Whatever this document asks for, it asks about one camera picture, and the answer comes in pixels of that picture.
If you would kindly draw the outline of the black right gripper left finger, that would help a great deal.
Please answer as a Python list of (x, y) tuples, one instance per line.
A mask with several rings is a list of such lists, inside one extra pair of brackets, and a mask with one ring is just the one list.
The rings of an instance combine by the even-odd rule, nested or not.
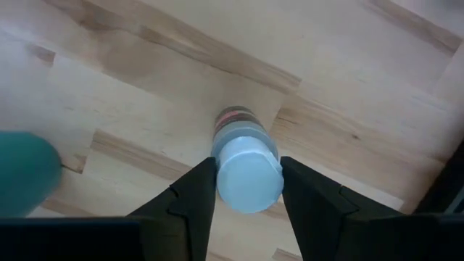
[(208, 157), (124, 217), (1, 220), (2, 260), (205, 260), (217, 165)]

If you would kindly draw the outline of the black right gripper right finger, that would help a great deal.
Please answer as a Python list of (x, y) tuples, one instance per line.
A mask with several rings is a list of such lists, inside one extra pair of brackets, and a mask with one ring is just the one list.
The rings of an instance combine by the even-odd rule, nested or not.
[(404, 215), (291, 157), (281, 164), (303, 260), (463, 261), (462, 215)]

